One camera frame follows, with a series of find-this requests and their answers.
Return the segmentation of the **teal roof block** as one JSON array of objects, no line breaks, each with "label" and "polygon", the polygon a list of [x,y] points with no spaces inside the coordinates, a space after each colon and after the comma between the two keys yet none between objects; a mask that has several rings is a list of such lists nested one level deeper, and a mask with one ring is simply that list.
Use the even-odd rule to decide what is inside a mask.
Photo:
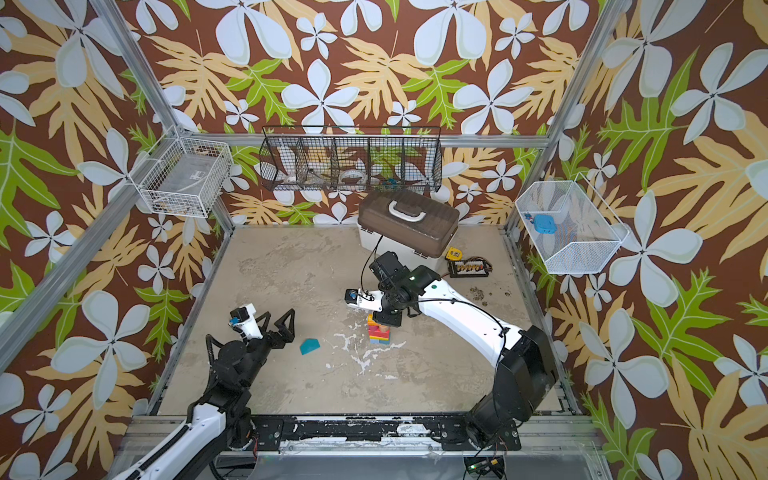
[{"label": "teal roof block", "polygon": [[300,345],[300,353],[302,355],[308,355],[320,348],[320,342],[315,338],[308,338]]}]

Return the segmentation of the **red rectangular block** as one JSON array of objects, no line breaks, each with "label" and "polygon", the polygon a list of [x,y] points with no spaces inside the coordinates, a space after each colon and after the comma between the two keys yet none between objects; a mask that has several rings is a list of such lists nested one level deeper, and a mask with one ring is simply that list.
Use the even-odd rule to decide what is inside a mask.
[{"label": "red rectangular block", "polygon": [[368,329],[368,334],[370,337],[377,337],[377,338],[388,338],[390,336],[389,330],[383,330],[379,327],[371,326]]}]

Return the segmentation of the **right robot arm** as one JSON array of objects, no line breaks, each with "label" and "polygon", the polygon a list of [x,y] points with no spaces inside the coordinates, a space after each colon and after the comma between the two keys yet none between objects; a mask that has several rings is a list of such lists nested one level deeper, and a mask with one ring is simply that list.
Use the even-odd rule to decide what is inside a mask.
[{"label": "right robot arm", "polygon": [[468,440],[485,449],[497,441],[509,444],[520,424],[528,421],[559,375],[548,335],[540,328],[522,329],[492,315],[457,292],[431,268],[411,270],[386,252],[369,269],[378,280],[370,293],[345,294],[345,301],[372,313],[374,322],[391,327],[404,314],[423,314],[475,348],[494,370],[493,384],[465,415]]}]

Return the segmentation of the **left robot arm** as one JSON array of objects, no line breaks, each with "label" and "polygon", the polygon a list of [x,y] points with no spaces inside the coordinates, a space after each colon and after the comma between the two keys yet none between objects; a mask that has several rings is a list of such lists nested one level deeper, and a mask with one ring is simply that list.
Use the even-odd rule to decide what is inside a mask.
[{"label": "left robot arm", "polygon": [[229,327],[239,335],[222,343],[205,337],[208,380],[201,397],[187,407],[185,421],[118,479],[195,479],[220,453],[244,450],[255,442],[248,407],[251,387],[269,354],[295,340],[295,315],[276,321],[251,304],[230,312]]}]

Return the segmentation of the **yellow tape measure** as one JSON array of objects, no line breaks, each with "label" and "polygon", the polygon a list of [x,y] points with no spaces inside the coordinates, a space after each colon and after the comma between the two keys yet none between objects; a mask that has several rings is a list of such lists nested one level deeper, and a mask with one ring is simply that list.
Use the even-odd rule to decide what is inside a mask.
[{"label": "yellow tape measure", "polygon": [[445,253],[445,258],[448,261],[460,261],[463,259],[463,252],[458,248],[450,247]]}]

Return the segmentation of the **white toolbox brown lid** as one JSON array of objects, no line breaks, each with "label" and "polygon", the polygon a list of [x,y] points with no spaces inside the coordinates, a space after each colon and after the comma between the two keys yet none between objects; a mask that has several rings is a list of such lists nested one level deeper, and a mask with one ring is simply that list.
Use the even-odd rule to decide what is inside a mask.
[{"label": "white toolbox brown lid", "polygon": [[459,211],[407,190],[377,191],[360,203],[357,224],[364,249],[393,252],[411,270],[438,271],[458,229]]}]

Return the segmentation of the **blue object in basket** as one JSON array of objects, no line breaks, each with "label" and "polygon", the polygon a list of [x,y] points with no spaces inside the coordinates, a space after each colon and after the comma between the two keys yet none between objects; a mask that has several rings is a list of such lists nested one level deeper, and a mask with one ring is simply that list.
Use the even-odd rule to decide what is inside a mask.
[{"label": "blue object in basket", "polygon": [[557,231],[557,225],[550,215],[539,214],[533,218],[534,230],[539,234],[553,235]]}]

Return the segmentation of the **aluminium frame post left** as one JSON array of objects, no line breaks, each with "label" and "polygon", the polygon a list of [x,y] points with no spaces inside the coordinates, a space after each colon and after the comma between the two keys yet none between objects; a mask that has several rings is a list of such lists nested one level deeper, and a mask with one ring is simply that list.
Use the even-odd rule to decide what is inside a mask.
[{"label": "aluminium frame post left", "polygon": [[[158,116],[159,123],[162,127],[162,133],[158,136],[158,140],[149,148],[149,151],[165,136],[192,137],[202,140],[210,140],[203,134],[192,132],[182,124],[180,118],[170,105],[170,101],[166,97],[159,81],[152,72],[149,61],[142,52],[138,42],[133,37],[133,34],[130,32],[127,22],[120,12],[117,3],[115,1],[93,1],[91,5],[95,9],[98,17],[107,25],[107,30],[116,40],[122,57],[128,68],[131,70],[138,88],[144,93],[152,111]],[[142,158],[147,155],[149,151],[139,156],[138,169],[134,174],[128,176],[129,182],[136,190],[139,198],[141,198],[141,196],[134,186],[133,180],[136,179],[141,172],[140,164]],[[213,216],[226,233],[230,234],[233,232],[234,223],[231,215],[224,206],[221,195],[214,204],[209,216]]]}]

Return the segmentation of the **aluminium frame post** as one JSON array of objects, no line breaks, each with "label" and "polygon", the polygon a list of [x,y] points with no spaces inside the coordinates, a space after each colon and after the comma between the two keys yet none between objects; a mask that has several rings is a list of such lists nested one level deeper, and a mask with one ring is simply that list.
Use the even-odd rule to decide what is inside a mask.
[{"label": "aluminium frame post", "polygon": [[571,114],[577,110],[586,85],[591,76],[598,70],[600,57],[612,39],[620,17],[632,6],[632,1],[616,0],[607,1],[603,12],[598,16],[597,23],[578,59],[574,74],[568,82],[559,108],[553,116],[552,123],[548,126],[545,136],[522,135],[514,136],[511,140],[512,147],[535,148],[538,150],[525,179],[520,193],[523,193],[545,171],[548,162],[557,154],[560,136],[566,130],[566,122]]},{"label": "aluminium frame post", "polygon": [[[170,105],[170,101],[166,97],[159,81],[152,72],[149,61],[142,52],[138,42],[133,37],[133,34],[130,32],[127,22],[120,12],[117,3],[115,1],[93,1],[91,5],[95,9],[98,17],[107,25],[107,30],[116,40],[122,57],[128,68],[131,70],[138,88],[144,93],[152,111],[158,116],[159,123],[162,127],[162,133],[158,136],[158,140],[149,148],[149,151],[165,136],[192,137],[202,140],[210,140],[203,134],[192,132],[182,124],[180,118]],[[139,156],[138,169],[134,174],[128,176],[129,182],[136,190],[139,198],[141,198],[141,196],[134,186],[133,180],[136,179],[141,172],[140,164],[142,158],[147,155],[149,151]],[[214,204],[209,216],[213,216],[226,233],[230,234],[233,232],[234,223],[231,215],[224,206],[221,195]]]}]

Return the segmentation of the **aluminium frame post right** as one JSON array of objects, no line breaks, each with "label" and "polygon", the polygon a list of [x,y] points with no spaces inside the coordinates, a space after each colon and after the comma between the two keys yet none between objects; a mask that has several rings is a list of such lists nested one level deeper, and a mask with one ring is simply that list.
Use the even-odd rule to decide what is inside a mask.
[{"label": "aluminium frame post right", "polygon": [[553,116],[552,123],[548,126],[545,136],[522,135],[514,136],[511,140],[512,147],[535,148],[538,150],[525,179],[520,193],[523,193],[545,171],[548,162],[557,154],[560,136],[566,130],[566,122],[571,114],[577,110],[586,85],[591,76],[598,70],[600,57],[612,39],[620,17],[632,6],[632,1],[616,0],[607,1],[603,12],[598,16],[597,23],[578,59],[574,74],[568,82],[559,108]]}]

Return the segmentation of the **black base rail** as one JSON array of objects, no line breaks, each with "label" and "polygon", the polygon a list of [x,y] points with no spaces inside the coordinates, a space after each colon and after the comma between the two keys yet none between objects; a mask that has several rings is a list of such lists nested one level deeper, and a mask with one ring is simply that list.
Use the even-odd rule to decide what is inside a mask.
[{"label": "black base rail", "polygon": [[260,451],[286,451],[291,442],[340,441],[342,443],[392,444],[416,440],[442,450],[459,450],[472,444],[466,419],[460,412],[393,413],[383,415],[288,415],[251,417],[253,436]]}]

